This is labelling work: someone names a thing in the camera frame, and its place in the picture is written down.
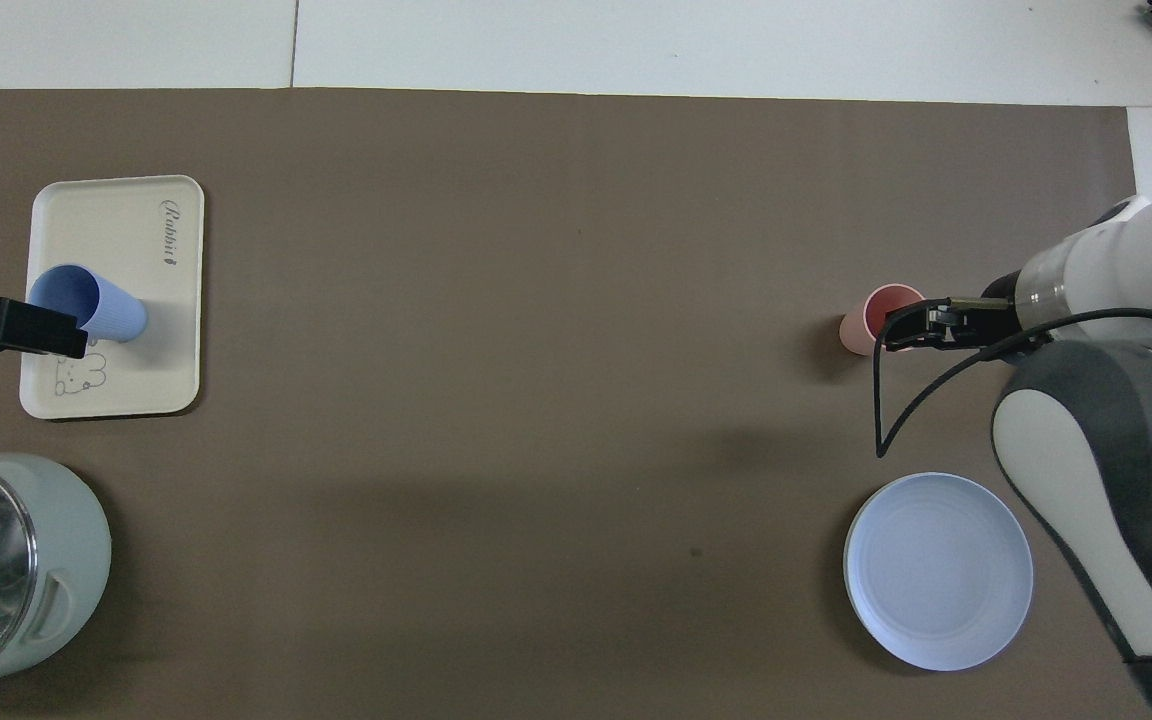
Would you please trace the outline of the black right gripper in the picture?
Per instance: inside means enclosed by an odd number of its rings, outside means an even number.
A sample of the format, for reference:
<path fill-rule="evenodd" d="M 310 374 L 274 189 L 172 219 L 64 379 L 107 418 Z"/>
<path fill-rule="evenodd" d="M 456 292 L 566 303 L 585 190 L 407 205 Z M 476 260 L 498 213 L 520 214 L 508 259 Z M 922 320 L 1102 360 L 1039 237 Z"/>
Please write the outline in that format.
<path fill-rule="evenodd" d="M 933 348 L 984 348 L 1020 331 L 1011 300 L 952 297 L 915 302 L 884 314 L 881 348 L 886 353 L 929 344 Z"/>

